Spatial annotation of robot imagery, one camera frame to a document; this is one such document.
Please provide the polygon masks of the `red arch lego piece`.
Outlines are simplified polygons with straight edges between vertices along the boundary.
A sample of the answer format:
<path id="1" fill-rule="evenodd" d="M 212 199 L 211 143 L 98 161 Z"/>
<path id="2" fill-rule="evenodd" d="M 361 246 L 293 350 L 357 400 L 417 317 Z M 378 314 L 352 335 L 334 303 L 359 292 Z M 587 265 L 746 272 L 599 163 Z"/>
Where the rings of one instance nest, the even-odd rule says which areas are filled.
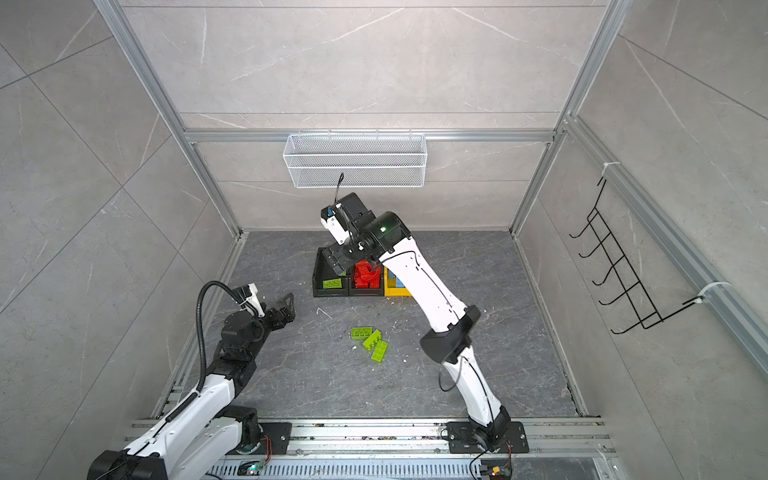
<path id="1" fill-rule="evenodd" d="M 355 289 L 379 289 L 381 287 L 383 270 L 380 265 L 373 265 L 362 260 L 355 265 L 353 281 Z"/>

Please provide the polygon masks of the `green lego brick front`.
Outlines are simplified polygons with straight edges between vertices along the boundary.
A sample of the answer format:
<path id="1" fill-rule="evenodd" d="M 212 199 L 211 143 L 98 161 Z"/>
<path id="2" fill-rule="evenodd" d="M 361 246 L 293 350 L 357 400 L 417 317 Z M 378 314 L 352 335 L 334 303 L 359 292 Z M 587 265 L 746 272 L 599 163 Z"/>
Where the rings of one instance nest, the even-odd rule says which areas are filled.
<path id="1" fill-rule="evenodd" d="M 343 287 L 344 284 L 341 278 L 328 279 L 322 282 L 322 288 L 324 290 L 342 289 Z"/>

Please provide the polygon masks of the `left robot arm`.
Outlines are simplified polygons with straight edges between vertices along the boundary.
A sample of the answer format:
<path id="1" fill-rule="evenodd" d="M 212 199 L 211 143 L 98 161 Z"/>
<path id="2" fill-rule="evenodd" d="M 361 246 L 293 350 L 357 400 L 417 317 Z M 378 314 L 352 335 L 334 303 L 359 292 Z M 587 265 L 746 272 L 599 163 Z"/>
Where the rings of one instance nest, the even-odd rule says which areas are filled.
<path id="1" fill-rule="evenodd" d="M 237 305 L 220 332 L 212 355 L 206 352 L 203 304 L 212 288 Z M 195 304 L 199 358 L 196 385 L 170 412 L 121 450 L 106 450 L 90 465 L 90 479 L 200 479 L 230 452 L 271 455 L 273 439 L 256 409 L 235 405 L 254 375 L 256 358 L 269 335 L 296 318 L 295 298 L 288 293 L 268 306 L 250 283 L 232 289 L 218 280 L 206 282 Z"/>

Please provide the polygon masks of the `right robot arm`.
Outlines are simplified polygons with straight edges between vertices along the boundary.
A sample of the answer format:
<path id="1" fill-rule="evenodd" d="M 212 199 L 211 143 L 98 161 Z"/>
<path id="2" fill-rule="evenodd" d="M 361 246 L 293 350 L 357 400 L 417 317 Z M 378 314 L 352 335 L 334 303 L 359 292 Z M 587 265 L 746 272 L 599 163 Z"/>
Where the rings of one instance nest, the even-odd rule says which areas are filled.
<path id="1" fill-rule="evenodd" d="M 430 325 L 420 345 L 450 374 L 466 404 L 474 438 L 487 451 L 500 448 L 511 418 L 482 374 L 471 345 L 470 331 L 480 319 L 480 309 L 449 290 L 395 213 L 377 216 L 350 193 L 324 207 L 320 222 L 334 238 L 322 254 L 335 273 L 366 260 L 382 265 L 404 284 Z"/>

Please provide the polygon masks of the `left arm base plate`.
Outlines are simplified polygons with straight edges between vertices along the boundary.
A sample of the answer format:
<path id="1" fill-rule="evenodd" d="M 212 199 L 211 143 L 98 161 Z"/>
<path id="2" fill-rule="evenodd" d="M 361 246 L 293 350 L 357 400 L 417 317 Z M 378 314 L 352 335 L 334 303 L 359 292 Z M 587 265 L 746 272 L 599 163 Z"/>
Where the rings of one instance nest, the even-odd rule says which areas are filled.
<path id="1" fill-rule="evenodd" d="M 239 455 L 285 455 L 291 438 L 291 422 L 245 424 L 241 442 L 234 452 Z"/>

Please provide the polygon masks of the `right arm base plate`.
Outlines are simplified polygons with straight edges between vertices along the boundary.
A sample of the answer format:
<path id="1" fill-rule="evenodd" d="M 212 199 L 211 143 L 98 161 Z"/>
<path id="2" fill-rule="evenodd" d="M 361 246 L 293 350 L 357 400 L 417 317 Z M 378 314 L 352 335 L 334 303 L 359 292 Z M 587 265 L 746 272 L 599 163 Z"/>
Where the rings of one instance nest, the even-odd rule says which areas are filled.
<path id="1" fill-rule="evenodd" d="M 452 454 L 512 453 L 530 451 L 523 424 L 510 422 L 502 433 L 489 433 L 471 422 L 448 422 L 439 433 Z"/>

